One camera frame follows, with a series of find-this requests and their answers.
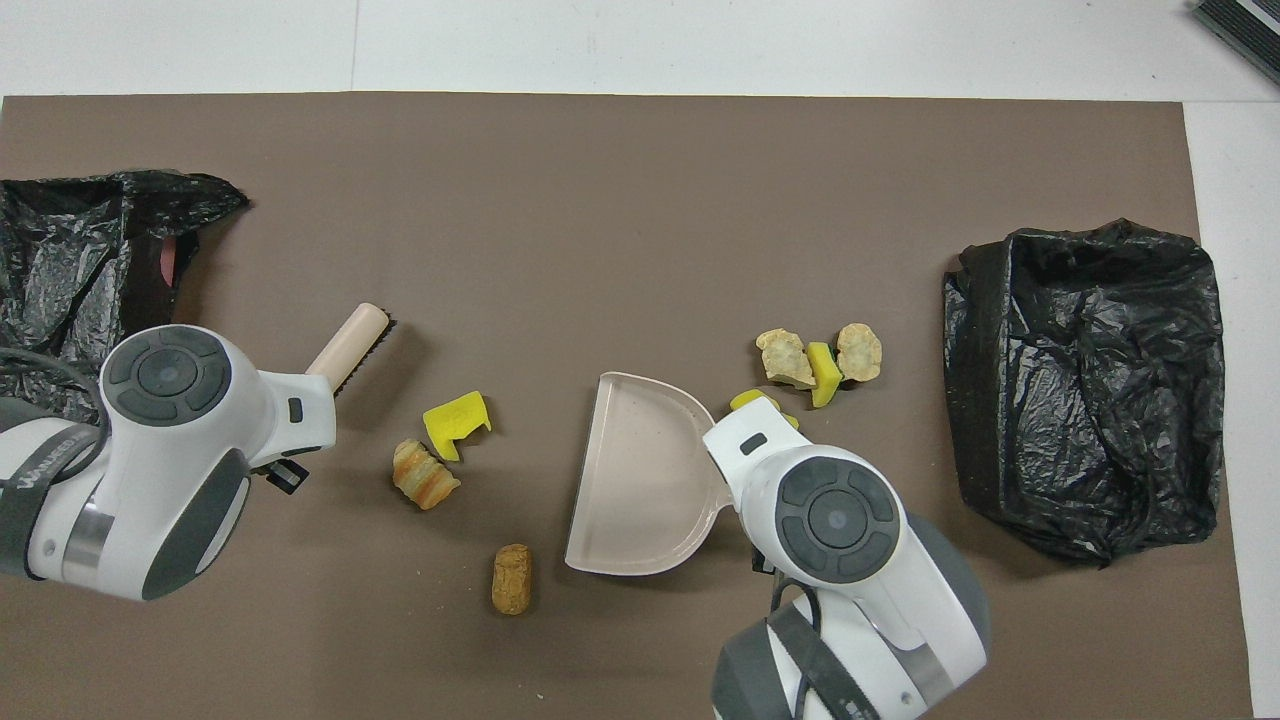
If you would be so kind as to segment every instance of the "sponge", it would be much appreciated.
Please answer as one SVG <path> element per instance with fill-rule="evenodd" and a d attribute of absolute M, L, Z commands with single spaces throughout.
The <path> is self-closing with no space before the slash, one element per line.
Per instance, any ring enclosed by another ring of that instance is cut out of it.
<path fill-rule="evenodd" d="M 426 425 L 426 436 L 431 438 L 431 445 L 440 457 L 454 462 L 458 461 L 458 448 L 453 441 L 470 436 L 480 425 L 486 430 L 493 429 L 484 396 L 475 389 L 444 405 L 431 407 L 422 414 L 422 424 Z"/>
<path fill-rule="evenodd" d="M 813 368 L 813 377 L 818 380 L 813 388 L 813 406 L 823 407 L 836 396 L 836 388 L 845 375 L 836 366 L 836 357 L 826 342 L 810 342 L 804 352 L 809 357 L 809 366 Z"/>
<path fill-rule="evenodd" d="M 773 400 L 772 397 L 764 395 L 764 392 L 762 392 L 758 388 L 751 388 L 751 389 L 748 389 L 748 391 L 744 391 L 744 392 L 740 392 L 740 393 L 735 395 L 733 400 L 728 401 L 728 409 L 730 410 L 737 410 L 739 407 L 746 405 L 748 402 L 755 400 L 756 397 L 765 397 L 765 398 L 768 398 L 769 402 L 773 404 L 773 409 L 774 410 L 782 410 L 782 406 L 778 405 L 777 400 Z M 791 423 L 792 428 L 795 428 L 797 430 L 800 429 L 800 420 L 796 420 L 795 418 L 792 418 L 791 415 L 787 415 L 786 413 L 782 413 L 782 416 L 786 418 L 786 420 L 788 423 Z"/>

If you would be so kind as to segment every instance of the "black garbage bag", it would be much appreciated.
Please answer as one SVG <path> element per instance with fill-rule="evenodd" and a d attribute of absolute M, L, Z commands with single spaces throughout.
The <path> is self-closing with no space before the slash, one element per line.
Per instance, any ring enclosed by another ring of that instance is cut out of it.
<path fill-rule="evenodd" d="M 1203 541 L 1222 477 L 1208 255 L 1116 220 L 969 247 L 943 282 L 964 502 L 1048 555 L 1107 565 Z"/>
<path fill-rule="evenodd" d="M 118 342 L 170 320 L 197 228 L 247 204 L 227 181 L 163 170 L 0 181 L 0 347 L 96 378 Z M 52 373 L 10 364 L 0 397 L 97 420 L 86 393 Z"/>

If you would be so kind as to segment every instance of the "brush handle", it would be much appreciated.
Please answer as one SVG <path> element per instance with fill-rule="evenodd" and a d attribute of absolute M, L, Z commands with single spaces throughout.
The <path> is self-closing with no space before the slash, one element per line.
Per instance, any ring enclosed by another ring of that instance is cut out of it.
<path fill-rule="evenodd" d="M 329 345 L 316 355 L 306 374 L 324 375 L 329 380 L 329 389 L 337 391 L 383 336 L 389 323 L 390 318 L 376 305 L 361 302 L 338 328 Z"/>

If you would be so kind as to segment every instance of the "white table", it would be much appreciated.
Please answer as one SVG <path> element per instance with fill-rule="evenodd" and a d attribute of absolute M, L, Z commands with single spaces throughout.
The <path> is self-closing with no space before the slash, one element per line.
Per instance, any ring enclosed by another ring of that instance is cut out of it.
<path fill-rule="evenodd" d="M 454 90 L 1171 100 L 1226 323 L 1254 714 L 1280 715 L 1280 87 L 1180 0 L 0 0 L 0 96 Z"/>

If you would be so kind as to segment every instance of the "pink dustpan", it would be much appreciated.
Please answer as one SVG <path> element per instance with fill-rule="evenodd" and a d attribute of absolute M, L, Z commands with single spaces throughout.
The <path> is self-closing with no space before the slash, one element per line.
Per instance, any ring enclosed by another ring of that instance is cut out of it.
<path fill-rule="evenodd" d="M 731 503 L 703 447 L 712 414 L 667 383 L 604 373 L 564 562 L 607 575 L 680 565 Z"/>

